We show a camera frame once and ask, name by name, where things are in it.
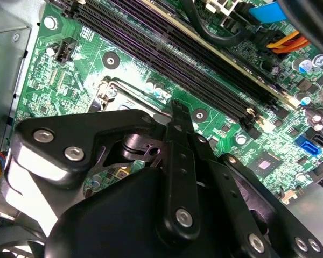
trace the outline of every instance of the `green circuit board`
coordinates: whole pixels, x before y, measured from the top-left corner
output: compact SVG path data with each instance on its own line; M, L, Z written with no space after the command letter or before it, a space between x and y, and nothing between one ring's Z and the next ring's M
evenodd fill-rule
M101 2L117 15L124 15L117 11L110 4L110 1L101 0ZM26 118L33 117L86 113L96 97L101 80L109 76L110 78L124 81L126 84L140 90L149 97L153 105L159 108L165 107L170 99L177 99L187 105L190 112L194 112L196 109L206 110L208 112L208 119L201 123L193 123L195 131L210 141L213 141L213 139L217 140L217 143L213 146L213 150L217 156L222 153L232 153L244 165L247 165L251 169L255 168L258 164L257 162L261 159L268 158L271 160L270 163L272 166L268 168L271 169L268 172L269 175L257 175L263 184L273 193L279 191L280 186L287 191L295 189L296 186L304 188L312 182L307 172L314 169L323 161L323 148L321 148L322 154L314 157L300 149L294 143L297 136L291 134L292 128L296 128L299 131L299 135L308 129L306 117L302 111L292 111L273 132L263 133L257 140L253 140L240 128L239 124L233 122L218 110L198 100L168 78L149 68L146 64L141 63L133 56L117 48L110 43L110 39L104 39L78 22L64 18L59 9L49 4L46 5L43 20L46 17L53 17L57 20L58 25L56 29L50 30L41 22L28 75L20 95L15 121L22 121ZM149 36L156 37L137 21L130 20L130 22ZM290 28L288 24L283 26L286 30ZM54 57L46 54L46 48L56 42L60 43L69 37L76 40L72 61L61 65L55 61ZM247 58L249 57L251 52L247 50L244 44L238 46L238 48L238 51L241 51L243 54L245 53L244 55ZM307 53L311 55L315 51L313 47L309 47ZM116 69L107 69L103 65L102 57L107 52L114 52L119 56L120 65ZM194 60L188 58L186 55L182 56L185 62L194 63ZM292 58L296 58L296 56L290 56L281 66L284 71L280 75L280 83L284 85L290 85L290 81L296 84L304 78L303 75L296 74L288 67ZM257 106L261 114L268 121L271 123L275 122L277 117L271 111L265 109L245 94L237 91L218 74L215 74L205 67L198 68L238 93L245 100ZM322 74L323 69L316 69L311 75L308 74L305 77L311 81L315 81ZM165 94L157 97L153 93L148 92L145 85L150 78L165 86L164 92L168 94L167 97ZM290 88L290 91L295 92L296 89ZM315 102L321 103L320 91L314 94L313 99ZM238 140L242 137L246 139L244 144ZM302 158L306 159L306 162L298 164L297 161ZM135 164L136 168L142 166L143 163ZM114 176L110 178L107 177L107 174L108 172L104 171L100 175L103 182L96 191L120 179L115 176L115 173L112 173ZM91 182L91 178L86 179L85 189L92 187Z

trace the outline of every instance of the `gray metal panel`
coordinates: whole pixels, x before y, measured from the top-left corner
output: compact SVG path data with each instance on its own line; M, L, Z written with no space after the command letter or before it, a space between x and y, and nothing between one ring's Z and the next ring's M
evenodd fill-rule
M7 118L20 64L24 56L30 29L10 14L0 10L0 147L3 142Z
M323 188L313 183L304 193L288 208L323 245Z

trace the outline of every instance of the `black ram slot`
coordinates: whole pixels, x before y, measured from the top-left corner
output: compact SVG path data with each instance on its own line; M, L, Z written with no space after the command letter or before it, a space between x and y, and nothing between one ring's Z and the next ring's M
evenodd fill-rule
M110 39L110 41L117 47L125 50L127 53L139 59L140 61L146 63L150 61L150 58L148 57L149 53L147 53L144 50L141 50L138 45L135 45L135 43L126 41L126 39L122 39L122 36L116 31L112 30L111 28L106 27L106 29L104 30L102 26L97 26L83 17L75 17L75 20L79 21L81 24L93 30L102 37ZM204 101L208 105L211 105L213 108L220 110L222 113L230 117L235 122L240 121L241 116L238 116L237 113L233 112L232 109L229 106L227 106L226 103L223 103L222 100L220 100L207 90L201 89L198 85L193 86L193 82L191 82L183 76L177 75L177 73L175 72L166 69L165 66L162 66L157 62L150 63L150 66L157 72L175 81L178 85L180 85L193 96Z
M207 90L235 108L237 112L245 114L246 109L251 107L251 105L244 100L236 101L239 97L235 93L228 90L225 86L220 85L218 81L184 62L180 57L146 37L142 32L135 29L123 19L118 18L102 6L98 5L100 13L99 11L92 10L88 5L82 6L82 9L85 12L80 11L79 15L93 23L95 23L95 17L97 22L101 23L100 26L109 26L114 30L119 31L126 40L132 40L134 38L134 42L138 42L144 50L150 53L151 60L158 58L164 65L169 66L169 68L175 68L176 71L182 73L184 77L190 78L194 84L205 85Z
M241 91L246 92L256 101L260 101L265 104L270 104L271 101L276 102L276 99L267 90L259 87L250 78L242 76L239 71L228 64L225 60L215 55L201 44L195 42L172 24L167 23L162 17L157 16L142 3L139 3L136 0L111 1L154 32L166 37L170 43L180 47L189 56L200 61L214 72L229 80L229 82L234 84L234 86L239 88ZM87 3L92 6L98 5L95 0L89 0Z

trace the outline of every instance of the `orange wire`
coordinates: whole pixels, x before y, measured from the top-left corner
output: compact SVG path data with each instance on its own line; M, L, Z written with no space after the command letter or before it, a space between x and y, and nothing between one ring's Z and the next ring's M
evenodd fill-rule
M281 53L288 53L289 50L291 49L295 49L305 43L307 43L307 39L305 39L304 37L300 37L299 39L297 39L293 44L286 46L282 49L274 49L273 52L276 54L281 54Z
M295 47L295 48L293 48L293 49L291 49L291 50L288 50L288 51L287 51L287 52L285 52L285 53L290 53L290 52L294 52L294 51L300 50L301 48L306 47L306 46L308 46L308 45L310 45L310 42L309 42L309 41L307 41L307 42L305 42L305 43L301 44L301 45L300 45L300 46L298 46L298 47Z

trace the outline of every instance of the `motherboard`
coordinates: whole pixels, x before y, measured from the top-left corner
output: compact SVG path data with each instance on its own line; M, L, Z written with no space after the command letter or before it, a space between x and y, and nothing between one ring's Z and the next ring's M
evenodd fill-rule
M15 123L124 109L142 109L166 123L167 105L176 99L190 109L195 131L216 156L235 155L285 204L311 183L323 186L323 123L314 121L318 114L323 120L323 56L312 45L288 55L261 46L262 38L276 36L272 31L294 31L287 21L246 24L249 40L217 49L196 35L177 0L50 2ZM236 19L209 12L202 1L196 7L212 33L230 35ZM315 64L301 73L294 68L301 60ZM100 191L143 165L92 175L84 192Z

